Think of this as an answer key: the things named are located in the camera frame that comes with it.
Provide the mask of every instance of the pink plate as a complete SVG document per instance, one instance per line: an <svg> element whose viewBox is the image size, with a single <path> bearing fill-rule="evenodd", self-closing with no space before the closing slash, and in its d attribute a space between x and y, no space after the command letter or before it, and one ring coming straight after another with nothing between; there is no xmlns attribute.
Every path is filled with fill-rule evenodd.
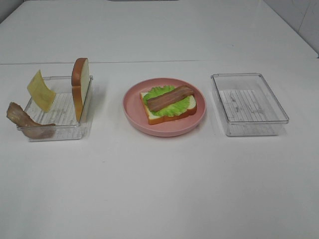
<svg viewBox="0 0 319 239"><path fill-rule="evenodd" d="M140 92L147 92L154 86L163 87L165 85L190 86L195 92L197 111L194 115L183 119L149 125L140 99ZM200 123L206 111L206 101L199 89L190 83L173 78L154 78L132 86L124 95L123 107L127 119L138 130L154 136L171 137L187 133Z"/></svg>

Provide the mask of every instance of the bread crust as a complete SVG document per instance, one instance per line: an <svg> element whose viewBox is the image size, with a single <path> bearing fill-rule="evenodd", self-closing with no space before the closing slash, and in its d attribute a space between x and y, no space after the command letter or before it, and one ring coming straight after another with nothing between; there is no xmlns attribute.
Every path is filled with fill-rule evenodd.
<svg viewBox="0 0 319 239"><path fill-rule="evenodd" d="M72 96L75 109L76 120L79 122L82 111L83 111L83 101L81 95L81 73L82 68L87 58L78 58L73 66L71 85L72 85Z"/></svg>
<svg viewBox="0 0 319 239"><path fill-rule="evenodd" d="M163 122L166 122L166 121L172 121L172 120L178 120L178 119L186 118L188 116L194 115L196 113L196 111L197 111L197 104L196 104L196 106L194 108L187 109L186 112L184 112L184 113L182 113L181 115L178 115L178 116L173 116L173 117L162 116L162 117L159 117L159 118L156 118L156 119L150 119L149 113L148 113L148 107L143 102L142 94L140 94L140 99L142 101L142 104L143 104L143 107L144 107L144 110L145 110L145 114L148 117L148 122L149 122L150 125L163 123Z"/></svg>

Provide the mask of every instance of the yellow cheese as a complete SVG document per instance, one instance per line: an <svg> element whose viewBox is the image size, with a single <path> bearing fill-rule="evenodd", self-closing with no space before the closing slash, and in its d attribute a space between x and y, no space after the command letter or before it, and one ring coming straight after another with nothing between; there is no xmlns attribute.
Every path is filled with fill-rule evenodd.
<svg viewBox="0 0 319 239"><path fill-rule="evenodd" d="M27 89L33 101L44 111L49 112L56 93L50 90L42 78L40 70L32 78Z"/></svg>

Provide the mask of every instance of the green lettuce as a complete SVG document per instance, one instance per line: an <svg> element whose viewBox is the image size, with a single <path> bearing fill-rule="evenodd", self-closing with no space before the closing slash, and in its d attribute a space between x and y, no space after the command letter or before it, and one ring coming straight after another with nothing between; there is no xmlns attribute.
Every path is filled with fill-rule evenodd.
<svg viewBox="0 0 319 239"><path fill-rule="evenodd" d="M145 105L147 104L147 100L150 98L154 98L157 96L160 96L162 94L165 94L167 92L170 92L174 90L174 86L156 86L153 87L144 97L143 97L143 102ZM179 116L182 113L185 113L187 111L187 108L189 106L189 97L187 96L186 98L182 99L181 101L178 101L174 104L171 104L169 106L166 106L165 108L159 110L159 111L151 111L153 115L155 116L168 116L168 117L173 117L173 116Z"/></svg>

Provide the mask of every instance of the white wall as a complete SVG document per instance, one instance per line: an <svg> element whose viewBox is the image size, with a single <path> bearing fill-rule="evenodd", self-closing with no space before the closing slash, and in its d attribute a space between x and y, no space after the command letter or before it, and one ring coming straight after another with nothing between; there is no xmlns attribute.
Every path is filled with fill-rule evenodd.
<svg viewBox="0 0 319 239"><path fill-rule="evenodd" d="M20 6L22 2L22 0L0 0L0 23Z"/></svg>
<svg viewBox="0 0 319 239"><path fill-rule="evenodd" d="M319 54L319 0L264 0Z"/></svg>

